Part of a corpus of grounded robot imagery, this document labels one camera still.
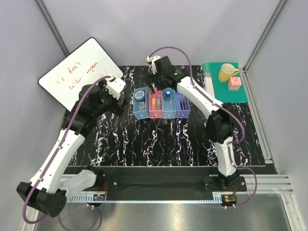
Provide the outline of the blue pen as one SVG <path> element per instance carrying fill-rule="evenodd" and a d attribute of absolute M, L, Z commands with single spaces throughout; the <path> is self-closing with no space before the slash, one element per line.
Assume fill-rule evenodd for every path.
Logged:
<path fill-rule="evenodd" d="M 183 107 L 183 104 L 182 104 L 182 100 L 181 100 L 181 99 L 179 99 L 179 103 L 180 103 L 181 110 L 183 111 L 183 110 L 184 110 L 184 107 Z"/>

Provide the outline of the blue ink bottle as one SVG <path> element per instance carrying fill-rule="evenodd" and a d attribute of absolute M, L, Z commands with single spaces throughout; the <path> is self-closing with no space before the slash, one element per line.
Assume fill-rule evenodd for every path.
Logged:
<path fill-rule="evenodd" d="M 146 94 L 144 90 L 138 90 L 134 94 L 135 100 L 139 103 L 145 101 L 145 96 Z"/>

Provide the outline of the sky blue bin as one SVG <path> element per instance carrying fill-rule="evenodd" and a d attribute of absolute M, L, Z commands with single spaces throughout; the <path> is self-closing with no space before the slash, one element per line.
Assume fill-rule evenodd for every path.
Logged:
<path fill-rule="evenodd" d="M 165 100 L 165 92 L 171 91 L 170 101 Z M 163 119 L 172 119 L 176 117 L 176 103 L 175 91 L 171 88 L 166 88 L 162 91 L 162 106 L 163 106 Z"/>

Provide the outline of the green book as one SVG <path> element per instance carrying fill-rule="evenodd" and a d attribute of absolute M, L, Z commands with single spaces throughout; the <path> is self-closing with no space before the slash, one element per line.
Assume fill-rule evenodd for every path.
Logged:
<path fill-rule="evenodd" d="M 228 82 L 219 81 L 218 74 L 224 64 L 226 63 L 203 63 L 205 90 L 223 103 L 247 103 L 248 98 L 239 73 L 235 75 L 241 83 L 237 90 L 231 90 Z"/>

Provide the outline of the small white eraser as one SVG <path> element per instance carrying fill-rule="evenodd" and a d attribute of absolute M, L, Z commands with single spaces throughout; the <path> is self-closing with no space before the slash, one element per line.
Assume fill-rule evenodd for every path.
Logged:
<path fill-rule="evenodd" d="M 145 102 L 138 102 L 138 110 L 139 111 L 142 111 L 142 110 L 145 110 Z"/>

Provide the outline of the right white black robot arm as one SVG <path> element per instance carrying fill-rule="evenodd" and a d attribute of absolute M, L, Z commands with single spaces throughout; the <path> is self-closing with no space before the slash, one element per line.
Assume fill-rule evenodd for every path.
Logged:
<path fill-rule="evenodd" d="M 213 142 L 218 158 L 218 184 L 229 191 L 239 178 L 234 161 L 232 113 L 221 101 L 212 97 L 185 71 L 176 69 L 167 56 L 147 57 L 152 73 L 144 78 L 151 94 L 154 88 L 171 88 L 187 97 L 206 117 L 205 134 Z"/>

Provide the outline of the purple bin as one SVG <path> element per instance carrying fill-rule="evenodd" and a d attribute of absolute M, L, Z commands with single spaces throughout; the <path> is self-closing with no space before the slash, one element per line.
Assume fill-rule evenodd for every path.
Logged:
<path fill-rule="evenodd" d="M 190 114 L 190 103 L 187 97 L 185 97 L 186 107 L 187 110 L 181 110 L 179 99 L 185 97 L 184 95 L 180 94 L 179 92 L 175 92 L 175 103 L 176 103 L 176 118 L 188 118 Z"/>

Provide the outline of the orange pink highlighter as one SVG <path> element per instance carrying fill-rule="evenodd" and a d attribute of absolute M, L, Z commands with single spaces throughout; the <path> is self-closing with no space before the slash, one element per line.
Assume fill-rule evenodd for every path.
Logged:
<path fill-rule="evenodd" d="M 151 99 L 151 110 L 152 111 L 156 110 L 156 98 Z"/>

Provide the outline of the light blue bin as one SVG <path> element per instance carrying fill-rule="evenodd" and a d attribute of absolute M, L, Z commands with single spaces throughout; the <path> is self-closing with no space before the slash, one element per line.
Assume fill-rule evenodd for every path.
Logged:
<path fill-rule="evenodd" d="M 138 102 L 135 100 L 135 97 L 134 97 L 134 94 L 136 91 L 138 90 L 144 90 L 145 91 L 145 110 L 142 110 L 142 111 L 139 111 L 138 110 Z M 134 99 L 134 102 L 133 102 L 133 114 L 135 115 L 135 117 L 138 119 L 138 120 L 141 120 L 141 119 L 148 119 L 150 118 L 150 115 L 149 115 L 149 104 L 148 104 L 148 90 L 146 87 L 143 87 L 143 88 L 138 88 L 138 89 L 135 89 L 134 90 L 134 94 L 133 94 L 133 99 Z"/>

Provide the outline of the pink cube box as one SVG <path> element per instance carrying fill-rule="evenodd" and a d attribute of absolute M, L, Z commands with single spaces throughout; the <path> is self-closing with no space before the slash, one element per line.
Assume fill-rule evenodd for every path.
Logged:
<path fill-rule="evenodd" d="M 242 86 L 242 81 L 240 77 L 230 77 L 228 81 L 229 90 L 239 90 Z"/>

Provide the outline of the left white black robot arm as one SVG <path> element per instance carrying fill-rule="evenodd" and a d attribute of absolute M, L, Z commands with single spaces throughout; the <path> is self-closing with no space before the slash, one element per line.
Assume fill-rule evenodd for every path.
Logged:
<path fill-rule="evenodd" d="M 105 112 L 123 114 L 128 102 L 118 102 L 125 87 L 122 78 L 112 76 L 82 87 L 47 159 L 29 182 L 17 186 L 16 191 L 24 201 L 22 214 L 26 223 L 31 223 L 26 217 L 27 207 L 54 218 L 74 195 L 87 188 L 97 191 L 103 187 L 104 172 L 95 167 L 85 167 L 65 181 L 61 178 L 74 153 L 97 126 L 98 118 Z"/>

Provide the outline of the red pen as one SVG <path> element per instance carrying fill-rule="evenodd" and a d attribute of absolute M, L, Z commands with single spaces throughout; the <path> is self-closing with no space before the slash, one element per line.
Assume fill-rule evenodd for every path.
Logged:
<path fill-rule="evenodd" d="M 185 97 L 182 98 L 183 110 L 187 110 Z"/>

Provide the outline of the pink bin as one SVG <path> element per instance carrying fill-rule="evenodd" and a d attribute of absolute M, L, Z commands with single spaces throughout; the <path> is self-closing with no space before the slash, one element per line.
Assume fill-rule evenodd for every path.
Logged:
<path fill-rule="evenodd" d="M 155 90 L 155 94 L 151 94 L 149 93 L 149 100 L 148 100 L 148 104 L 149 104 L 149 115 L 150 118 L 156 119 L 156 118 L 162 118 L 163 117 L 163 106 L 162 106 L 162 92 L 160 90 L 157 90 L 157 88 L 154 88 Z M 162 106 L 162 110 L 155 110 L 152 111 L 151 110 L 151 99 L 152 98 L 160 98 L 161 99 L 161 106 Z"/>

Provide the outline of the yellow mug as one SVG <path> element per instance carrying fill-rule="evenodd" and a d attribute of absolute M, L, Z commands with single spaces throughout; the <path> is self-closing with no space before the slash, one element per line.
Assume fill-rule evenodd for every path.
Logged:
<path fill-rule="evenodd" d="M 235 68 L 232 64 L 225 63 L 220 68 L 218 79 L 222 83 L 228 82 L 231 77 L 236 76 L 238 73 L 238 68 Z"/>

